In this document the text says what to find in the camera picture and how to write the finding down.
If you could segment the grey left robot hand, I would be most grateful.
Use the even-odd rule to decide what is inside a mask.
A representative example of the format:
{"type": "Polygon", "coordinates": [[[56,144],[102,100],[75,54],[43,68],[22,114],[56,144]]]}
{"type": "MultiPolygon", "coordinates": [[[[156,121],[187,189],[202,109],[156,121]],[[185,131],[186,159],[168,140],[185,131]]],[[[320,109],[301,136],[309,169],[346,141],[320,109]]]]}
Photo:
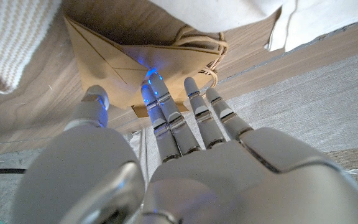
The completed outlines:
{"type": "Polygon", "coordinates": [[[107,127],[109,100],[94,85],[64,131],[26,170],[13,223],[358,223],[358,185],[313,147],[254,129],[214,89],[186,94],[199,144],[163,78],[142,96],[162,163],[145,181],[134,151],[107,127]]]}

